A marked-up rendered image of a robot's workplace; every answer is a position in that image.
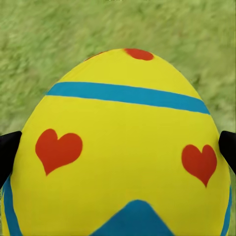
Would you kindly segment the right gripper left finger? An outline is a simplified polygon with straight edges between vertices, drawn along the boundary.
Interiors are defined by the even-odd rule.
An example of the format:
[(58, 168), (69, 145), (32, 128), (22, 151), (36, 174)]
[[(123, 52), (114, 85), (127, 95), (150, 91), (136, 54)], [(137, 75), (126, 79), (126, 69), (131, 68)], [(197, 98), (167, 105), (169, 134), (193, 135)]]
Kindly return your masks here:
[(0, 189), (10, 175), (22, 132), (0, 136)]

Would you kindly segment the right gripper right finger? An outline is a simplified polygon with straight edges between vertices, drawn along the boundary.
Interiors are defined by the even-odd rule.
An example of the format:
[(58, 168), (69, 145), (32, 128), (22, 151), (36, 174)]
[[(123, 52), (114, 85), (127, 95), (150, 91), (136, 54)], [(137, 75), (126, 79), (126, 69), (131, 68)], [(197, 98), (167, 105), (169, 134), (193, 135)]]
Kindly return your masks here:
[(219, 148), (236, 174), (236, 133), (222, 131), (219, 138)]

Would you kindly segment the easter egg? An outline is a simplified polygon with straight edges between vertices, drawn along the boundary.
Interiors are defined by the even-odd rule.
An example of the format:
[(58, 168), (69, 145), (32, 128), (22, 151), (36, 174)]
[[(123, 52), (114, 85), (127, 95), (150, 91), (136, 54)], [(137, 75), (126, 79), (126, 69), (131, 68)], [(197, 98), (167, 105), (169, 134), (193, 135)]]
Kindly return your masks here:
[(3, 236), (228, 236), (219, 133), (173, 65), (99, 53), (50, 89), (3, 185)]

